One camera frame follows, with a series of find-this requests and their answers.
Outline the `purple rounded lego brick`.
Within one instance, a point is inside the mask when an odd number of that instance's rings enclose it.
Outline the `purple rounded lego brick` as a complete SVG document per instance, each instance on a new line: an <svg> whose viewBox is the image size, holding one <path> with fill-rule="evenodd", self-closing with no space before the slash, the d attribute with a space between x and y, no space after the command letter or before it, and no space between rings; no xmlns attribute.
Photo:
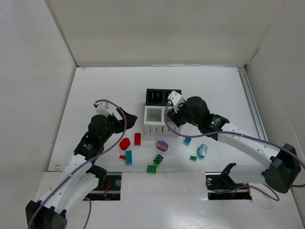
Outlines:
<svg viewBox="0 0 305 229"><path fill-rule="evenodd" d="M156 143L156 148L161 150L161 151L163 151L163 152L166 152L168 150L168 148L169 148L169 145L168 145L167 142L159 140Z"/></svg>

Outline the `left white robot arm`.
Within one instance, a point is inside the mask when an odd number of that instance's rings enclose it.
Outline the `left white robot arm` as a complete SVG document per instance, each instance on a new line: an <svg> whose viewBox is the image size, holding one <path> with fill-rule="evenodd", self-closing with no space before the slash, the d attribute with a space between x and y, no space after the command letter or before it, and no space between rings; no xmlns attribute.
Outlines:
<svg viewBox="0 0 305 229"><path fill-rule="evenodd" d="M106 153L104 144L113 134L124 135L132 128L137 116L117 107L122 117L105 111L91 118L88 131L54 185L38 200L31 200L26 208L27 225L30 229L64 229L67 213L76 207L95 188L103 187L107 171L95 165L95 161Z"/></svg>

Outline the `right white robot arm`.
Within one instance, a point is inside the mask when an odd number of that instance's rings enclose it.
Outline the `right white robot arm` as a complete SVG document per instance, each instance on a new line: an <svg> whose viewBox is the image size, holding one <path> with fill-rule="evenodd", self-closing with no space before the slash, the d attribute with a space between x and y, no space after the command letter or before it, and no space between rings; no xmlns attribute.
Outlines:
<svg viewBox="0 0 305 229"><path fill-rule="evenodd" d="M250 176L246 182L261 183L279 193L287 193L297 186L294 181L305 164L293 146L279 146L248 135L228 119L212 114L202 98L193 96L185 100L181 94L172 91L164 117L170 118L177 127L191 124L200 131L199 137L210 137L232 146L259 162L259 169L246 171L245 174Z"/></svg>

